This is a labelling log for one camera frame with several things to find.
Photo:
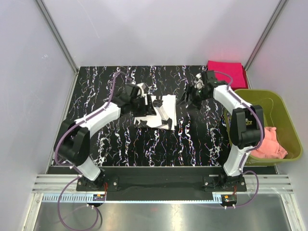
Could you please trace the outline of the olive green plastic basket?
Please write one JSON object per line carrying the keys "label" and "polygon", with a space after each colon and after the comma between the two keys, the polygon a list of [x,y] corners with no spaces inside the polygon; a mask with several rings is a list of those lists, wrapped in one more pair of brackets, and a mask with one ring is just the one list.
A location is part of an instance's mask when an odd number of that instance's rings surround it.
{"label": "olive green plastic basket", "polygon": [[283,159],[258,158],[250,155],[245,165],[273,166],[300,159],[303,152],[302,144],[283,99],[270,90],[237,89],[235,92],[245,101],[262,106],[264,125],[276,128],[278,143],[287,151]]}

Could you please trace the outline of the left aluminium frame post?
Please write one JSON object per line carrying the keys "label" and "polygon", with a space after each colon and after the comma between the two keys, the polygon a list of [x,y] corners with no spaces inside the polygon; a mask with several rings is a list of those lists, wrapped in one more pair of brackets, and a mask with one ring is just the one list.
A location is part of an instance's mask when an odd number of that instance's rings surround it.
{"label": "left aluminium frame post", "polygon": [[79,70],[43,0],[34,0],[73,73]]}

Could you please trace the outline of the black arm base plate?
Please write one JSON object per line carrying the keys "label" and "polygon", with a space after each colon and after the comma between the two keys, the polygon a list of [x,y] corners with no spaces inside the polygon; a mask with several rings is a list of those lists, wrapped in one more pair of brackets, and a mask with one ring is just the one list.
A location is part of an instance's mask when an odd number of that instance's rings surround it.
{"label": "black arm base plate", "polygon": [[104,185],[93,189],[82,177],[77,182],[77,191],[82,192],[116,192],[118,194],[170,194],[193,195],[206,193],[246,192],[247,187],[242,177],[241,184],[233,190],[219,187],[209,188],[209,184],[221,173],[221,167],[103,167]]}

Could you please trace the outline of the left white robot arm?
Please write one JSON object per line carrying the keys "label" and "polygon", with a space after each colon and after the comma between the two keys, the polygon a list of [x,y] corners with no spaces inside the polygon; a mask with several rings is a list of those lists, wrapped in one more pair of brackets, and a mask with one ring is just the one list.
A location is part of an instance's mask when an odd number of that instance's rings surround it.
{"label": "left white robot arm", "polygon": [[126,114],[155,115],[152,100],[144,92],[146,88],[145,83],[128,83],[94,112],[75,121],[64,120],[54,144],[54,160],[58,161],[61,157],[68,161],[91,189],[100,190],[104,185],[105,173],[90,158],[90,139],[104,126]]}

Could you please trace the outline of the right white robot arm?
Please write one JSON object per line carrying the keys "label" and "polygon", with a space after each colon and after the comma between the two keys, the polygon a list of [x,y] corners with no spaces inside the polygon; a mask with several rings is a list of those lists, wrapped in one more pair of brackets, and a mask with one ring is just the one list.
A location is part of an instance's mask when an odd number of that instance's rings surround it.
{"label": "right white robot arm", "polygon": [[178,104],[186,105],[189,110],[200,109],[202,102],[208,99],[216,100],[231,114],[229,137],[232,142],[228,159],[209,188],[231,191],[241,184],[250,153],[264,140],[263,108],[242,99],[232,90],[230,83],[216,78],[216,71],[197,74],[194,84],[186,87]]}

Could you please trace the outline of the right aluminium frame post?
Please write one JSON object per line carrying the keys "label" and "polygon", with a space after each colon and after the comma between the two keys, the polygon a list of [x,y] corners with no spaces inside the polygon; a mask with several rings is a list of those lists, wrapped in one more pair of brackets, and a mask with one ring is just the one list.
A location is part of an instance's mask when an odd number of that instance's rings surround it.
{"label": "right aluminium frame post", "polygon": [[258,53],[260,52],[261,48],[263,47],[266,39],[270,35],[272,29],[274,28],[276,22],[278,21],[280,15],[284,11],[288,2],[289,2],[288,0],[279,0],[278,1],[273,13],[271,14],[271,16],[270,16],[270,18],[269,18],[269,20],[268,20],[268,22],[265,26],[265,28],[263,29],[256,45],[254,46],[246,64],[244,65],[245,71],[247,71],[250,68],[250,66],[252,65],[252,63],[256,59]]}

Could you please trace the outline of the pink crumpled t shirt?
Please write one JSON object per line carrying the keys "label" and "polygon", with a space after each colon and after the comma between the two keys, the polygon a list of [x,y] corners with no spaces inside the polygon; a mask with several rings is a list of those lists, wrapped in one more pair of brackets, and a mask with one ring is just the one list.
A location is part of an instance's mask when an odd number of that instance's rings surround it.
{"label": "pink crumpled t shirt", "polygon": [[261,146],[251,155],[261,159],[284,159],[288,152],[277,140],[276,127],[265,127],[265,136]]}

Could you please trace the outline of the black marble pattern mat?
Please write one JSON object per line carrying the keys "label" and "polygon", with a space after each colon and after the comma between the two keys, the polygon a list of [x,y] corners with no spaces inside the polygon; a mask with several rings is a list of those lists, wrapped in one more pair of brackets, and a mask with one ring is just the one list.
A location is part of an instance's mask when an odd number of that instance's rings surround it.
{"label": "black marble pattern mat", "polygon": [[[119,91],[126,83],[145,83],[151,95],[180,98],[204,70],[205,65],[81,67],[66,118],[93,112],[107,102],[111,90]],[[125,115],[91,138],[90,156],[100,167],[220,166],[231,147],[224,111],[213,99],[204,101],[200,110],[178,107],[174,130],[137,128],[133,117]]]}

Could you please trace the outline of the aluminium frame post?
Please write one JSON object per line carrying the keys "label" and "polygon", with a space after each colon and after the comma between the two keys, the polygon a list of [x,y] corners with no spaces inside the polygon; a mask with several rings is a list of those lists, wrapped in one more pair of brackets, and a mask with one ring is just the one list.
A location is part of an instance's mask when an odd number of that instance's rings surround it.
{"label": "aluminium frame post", "polygon": [[258,53],[260,52],[261,48],[263,47],[266,39],[270,35],[272,29],[274,28],[276,22],[278,21],[280,15],[284,11],[288,2],[289,2],[288,0],[279,0],[278,1],[273,13],[271,14],[271,16],[270,16],[270,18],[269,18],[269,20],[268,20],[268,22],[265,26],[265,28],[263,29],[256,45],[254,46],[246,64],[244,65],[245,71],[247,71],[250,68],[250,66],[252,65],[252,63],[256,59]]}
{"label": "aluminium frame post", "polygon": [[73,73],[79,70],[43,0],[34,0]]}

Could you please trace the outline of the white t shirt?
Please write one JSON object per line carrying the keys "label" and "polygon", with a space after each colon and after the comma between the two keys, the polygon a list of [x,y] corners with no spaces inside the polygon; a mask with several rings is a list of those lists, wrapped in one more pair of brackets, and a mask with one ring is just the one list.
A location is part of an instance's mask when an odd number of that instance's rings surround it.
{"label": "white t shirt", "polygon": [[176,117],[176,96],[160,95],[150,96],[150,115],[135,117],[134,125],[138,128],[157,128],[164,130],[175,130]]}

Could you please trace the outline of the folded magenta t shirt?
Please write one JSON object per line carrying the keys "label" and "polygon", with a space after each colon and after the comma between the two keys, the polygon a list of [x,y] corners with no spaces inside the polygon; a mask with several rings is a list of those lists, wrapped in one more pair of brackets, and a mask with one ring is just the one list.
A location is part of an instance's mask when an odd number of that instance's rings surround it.
{"label": "folded magenta t shirt", "polygon": [[231,83],[231,88],[233,90],[244,89],[245,83],[243,78],[243,66],[241,63],[208,61],[207,69],[215,72],[222,72],[232,77],[233,82]]}

